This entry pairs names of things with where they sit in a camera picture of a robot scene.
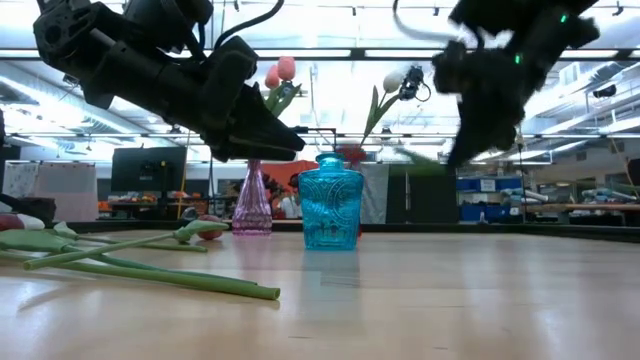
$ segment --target vase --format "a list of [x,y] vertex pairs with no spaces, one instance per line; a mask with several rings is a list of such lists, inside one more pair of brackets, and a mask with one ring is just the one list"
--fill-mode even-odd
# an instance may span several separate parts
[[344,156],[318,155],[319,168],[298,177],[307,249],[352,250],[360,225],[364,177],[344,168]]
[[262,181],[260,160],[249,160],[247,176],[233,213],[232,227],[234,235],[271,234],[271,206]]

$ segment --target computer monitor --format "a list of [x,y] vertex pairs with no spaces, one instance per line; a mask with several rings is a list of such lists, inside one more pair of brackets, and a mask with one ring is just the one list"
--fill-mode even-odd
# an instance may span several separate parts
[[111,191],[179,191],[185,147],[126,148],[113,152]]

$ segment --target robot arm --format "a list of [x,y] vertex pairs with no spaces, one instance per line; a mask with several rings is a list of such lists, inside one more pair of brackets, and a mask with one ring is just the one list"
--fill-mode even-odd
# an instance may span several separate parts
[[[260,19],[275,14],[284,1]],[[109,108],[119,96],[200,134],[212,156],[293,160],[305,143],[245,84],[258,55],[225,33],[208,57],[192,33],[213,14],[207,0],[130,0],[122,15],[89,0],[38,0],[33,24],[38,52],[49,66],[77,80],[87,103]],[[178,59],[168,52],[191,58]]]
[[[509,150],[524,105],[544,85],[567,48],[579,48],[600,33],[592,19],[579,15],[597,0],[460,0],[449,16],[478,37],[469,52],[457,41],[433,59],[434,83],[441,93],[458,93],[460,129],[448,165],[457,168],[491,148]],[[504,48],[485,49],[478,34],[506,30]]]

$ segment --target ceiling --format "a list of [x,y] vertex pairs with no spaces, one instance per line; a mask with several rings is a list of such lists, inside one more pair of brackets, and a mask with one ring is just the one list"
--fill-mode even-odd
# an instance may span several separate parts
[[[442,48],[448,39],[468,38],[465,31],[456,29],[447,21],[449,9],[455,1],[400,1],[400,20],[394,22],[390,5],[392,1],[295,1],[287,0],[284,8],[273,19],[244,30],[240,35],[253,47],[269,48],[356,48],[356,47],[394,47],[394,48]],[[1,49],[34,49],[30,24],[37,17],[35,1],[0,0],[0,39]],[[122,7],[119,1],[106,1],[114,10]],[[243,0],[239,2],[239,11],[234,9],[233,1],[215,1],[215,16],[207,25],[208,43],[217,38],[222,29],[266,12],[274,3],[267,0]],[[589,44],[590,49],[638,48],[640,32],[640,4],[637,1],[620,1],[624,11],[618,16],[615,1],[600,1],[587,16],[594,16],[601,28],[599,40]],[[492,41],[490,46],[498,46],[508,40],[509,34],[503,34]],[[264,87],[267,70],[274,62],[261,61],[250,83],[258,82]],[[304,96],[296,98],[281,116],[288,126],[329,127],[340,133],[362,133],[371,101],[374,85],[381,88],[384,77],[391,72],[406,72],[410,66],[422,66],[427,86],[433,89],[431,66],[429,61],[298,61],[294,83],[302,84]],[[633,63],[612,62],[559,62],[553,68],[544,89],[536,94],[527,105],[527,120],[522,125],[524,134],[594,134],[612,122],[635,119],[636,87],[640,85],[637,75],[640,70]],[[64,75],[39,61],[0,60],[0,104],[5,109],[17,113],[11,116],[11,131],[20,133],[85,133],[92,134],[90,140],[95,149],[118,146],[141,146],[141,140],[125,134],[167,133],[171,127],[164,124],[154,114],[149,113],[127,101],[116,98],[108,111],[96,109],[82,101],[82,91],[63,81]],[[608,99],[596,99],[591,92],[610,84],[618,86],[616,96]],[[427,98],[425,88],[419,94]],[[30,104],[36,99],[40,106]],[[385,115],[375,130],[389,127],[394,133],[413,133],[428,135],[428,139],[405,139],[403,144],[425,155],[437,156],[447,152],[451,140],[446,136],[434,134],[454,134],[459,118],[456,97],[435,93],[426,102],[412,100],[399,102]],[[636,127],[618,126],[618,132],[633,132]],[[99,137],[99,134],[122,134],[118,137]],[[186,138],[146,140],[148,146],[166,146],[185,144]],[[310,139],[309,143],[323,143],[322,139]],[[528,139],[532,149],[564,146],[571,141],[557,139],[545,141]],[[20,145],[62,147],[62,153],[86,148],[84,144],[68,136],[31,137],[30,141]],[[190,138],[191,145],[198,145],[199,139]],[[396,145],[398,141],[384,143]],[[380,149],[381,141],[372,139],[371,149]],[[302,157],[313,157],[318,147],[308,147]],[[194,157],[206,158],[205,147],[193,147]],[[511,156],[510,153],[498,157]]]

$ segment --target blue glass vase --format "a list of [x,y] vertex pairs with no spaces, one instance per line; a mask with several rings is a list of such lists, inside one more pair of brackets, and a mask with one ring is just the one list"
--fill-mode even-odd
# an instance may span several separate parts
[[298,177],[307,249],[352,250],[358,239],[364,177],[344,169],[344,156],[316,157],[318,169]]

